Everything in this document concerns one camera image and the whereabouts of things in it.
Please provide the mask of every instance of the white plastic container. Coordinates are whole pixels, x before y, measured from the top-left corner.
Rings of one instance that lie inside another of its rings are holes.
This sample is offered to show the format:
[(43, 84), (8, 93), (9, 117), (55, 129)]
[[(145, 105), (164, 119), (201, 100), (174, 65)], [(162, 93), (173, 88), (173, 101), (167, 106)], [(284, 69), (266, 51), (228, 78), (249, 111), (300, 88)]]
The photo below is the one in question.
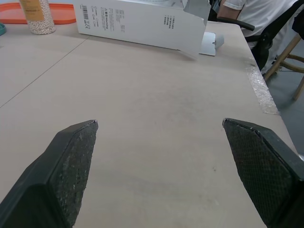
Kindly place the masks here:
[(20, 3), (32, 33), (44, 35), (55, 32), (48, 0), (20, 0)]

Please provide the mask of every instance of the black chair armrest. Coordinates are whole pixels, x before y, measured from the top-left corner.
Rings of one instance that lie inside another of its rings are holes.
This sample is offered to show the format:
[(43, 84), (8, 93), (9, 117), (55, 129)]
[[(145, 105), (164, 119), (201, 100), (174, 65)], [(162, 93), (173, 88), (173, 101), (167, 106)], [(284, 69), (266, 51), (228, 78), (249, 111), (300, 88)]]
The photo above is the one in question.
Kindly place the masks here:
[(248, 29), (250, 31), (253, 31), (256, 28), (253, 25), (250, 25), (248, 23), (245, 23), (245, 22), (242, 22), (242, 21), (239, 21), (239, 20), (234, 20), (234, 19), (231, 19), (231, 18), (218, 17), (217, 21), (218, 22), (229, 23), (229, 24), (236, 24), (236, 25), (239, 25), (241, 28), (245, 28), (245, 29)]

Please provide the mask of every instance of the gray floor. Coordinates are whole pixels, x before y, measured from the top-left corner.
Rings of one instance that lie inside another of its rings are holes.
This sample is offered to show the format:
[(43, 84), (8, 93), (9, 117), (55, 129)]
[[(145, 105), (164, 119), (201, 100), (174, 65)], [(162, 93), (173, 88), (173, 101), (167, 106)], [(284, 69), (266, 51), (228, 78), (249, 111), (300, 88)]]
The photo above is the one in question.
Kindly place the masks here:
[[(281, 49), (286, 47), (294, 35), (292, 30), (288, 32)], [(303, 57), (303, 50), (304, 41), (301, 40), (292, 54)], [(295, 60), (289, 59), (287, 62), (304, 67), (304, 64)], [(273, 75), (267, 84), (298, 153), (304, 155), (304, 92), (297, 101), (292, 99), (303, 76), (304, 74), (289, 72), (283, 68), (277, 75)]]

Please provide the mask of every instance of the cardboard box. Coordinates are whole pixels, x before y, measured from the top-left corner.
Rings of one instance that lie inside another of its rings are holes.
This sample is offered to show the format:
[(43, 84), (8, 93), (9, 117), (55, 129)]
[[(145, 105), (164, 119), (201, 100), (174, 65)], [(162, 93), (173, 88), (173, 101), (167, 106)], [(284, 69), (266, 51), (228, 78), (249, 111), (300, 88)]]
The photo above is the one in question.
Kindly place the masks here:
[(207, 0), (73, 0), (79, 33), (180, 50), (197, 56)]

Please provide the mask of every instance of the table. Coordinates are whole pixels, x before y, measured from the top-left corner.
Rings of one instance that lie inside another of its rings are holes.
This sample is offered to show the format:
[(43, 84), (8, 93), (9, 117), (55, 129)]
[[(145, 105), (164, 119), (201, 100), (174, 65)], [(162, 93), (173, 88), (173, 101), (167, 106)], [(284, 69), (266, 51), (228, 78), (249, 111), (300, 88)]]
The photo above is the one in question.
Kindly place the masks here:
[(258, 102), (248, 78), (256, 66), (238, 26), (209, 23), (225, 44), (216, 57), (196, 61), (80, 35), (75, 24), (47, 36), (7, 28), (0, 38), (0, 200), (56, 132), (97, 119), (76, 228), (265, 227), (238, 177), (222, 119), (271, 128), (295, 148), (281, 117)]

